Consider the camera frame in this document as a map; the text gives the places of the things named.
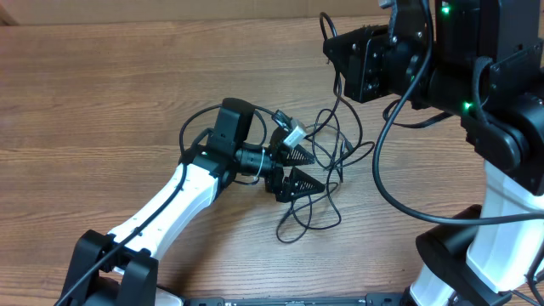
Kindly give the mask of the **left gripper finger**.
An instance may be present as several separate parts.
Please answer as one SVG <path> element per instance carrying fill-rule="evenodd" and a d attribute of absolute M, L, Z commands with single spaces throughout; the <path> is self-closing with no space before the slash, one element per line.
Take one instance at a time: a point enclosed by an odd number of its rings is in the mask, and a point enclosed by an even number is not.
<path fill-rule="evenodd" d="M 325 185 L 297 167 L 283 181 L 283 201 L 295 201 L 305 196 L 321 193 Z"/>
<path fill-rule="evenodd" d="M 315 158 L 312 153 L 305 150 L 300 144 L 290 149 L 283 158 L 285 167 L 305 166 L 315 163 Z"/>

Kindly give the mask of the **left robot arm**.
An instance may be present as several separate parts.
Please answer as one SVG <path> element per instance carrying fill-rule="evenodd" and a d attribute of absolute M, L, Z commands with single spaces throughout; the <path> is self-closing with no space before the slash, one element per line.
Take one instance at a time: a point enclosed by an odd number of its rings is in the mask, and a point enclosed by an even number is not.
<path fill-rule="evenodd" d="M 263 179 L 278 202 L 319 194 L 325 186 L 300 170 L 314 158 L 300 145 L 305 127 L 283 112 L 269 146 L 247 143 L 257 106 L 226 98 L 214 127 L 202 131 L 166 185 L 124 223 L 102 235 L 87 231 L 72 254 L 59 305 L 181 305 L 157 284 L 158 265 L 192 218 L 238 175 Z"/>

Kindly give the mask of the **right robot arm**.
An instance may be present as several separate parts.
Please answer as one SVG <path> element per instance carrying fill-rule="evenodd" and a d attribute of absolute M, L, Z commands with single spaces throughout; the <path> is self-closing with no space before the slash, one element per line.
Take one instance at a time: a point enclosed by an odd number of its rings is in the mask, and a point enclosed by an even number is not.
<path fill-rule="evenodd" d="M 423 266 L 404 305 L 543 302 L 543 40 L 541 3 L 382 2 L 384 25 L 343 34 L 322 14 L 324 55 L 343 83 L 340 99 L 389 94 L 371 162 L 382 198 L 430 224 L 416 238 Z M 381 157 L 404 106 L 436 110 L 421 127 L 455 118 L 483 162 L 484 197 L 454 216 L 409 207 L 388 191 Z"/>

